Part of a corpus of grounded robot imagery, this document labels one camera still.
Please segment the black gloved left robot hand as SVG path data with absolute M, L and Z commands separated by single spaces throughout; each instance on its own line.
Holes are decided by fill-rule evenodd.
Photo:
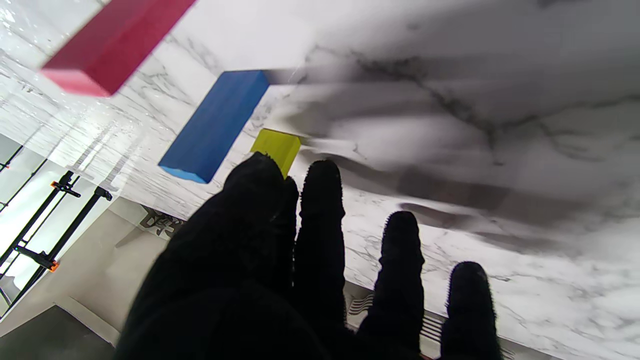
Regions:
M 299 192 L 254 153 L 158 255 L 114 359 L 420 360 L 425 258 L 416 217 L 388 217 L 372 305 L 352 331 L 344 216 L 332 160 L 314 161 Z

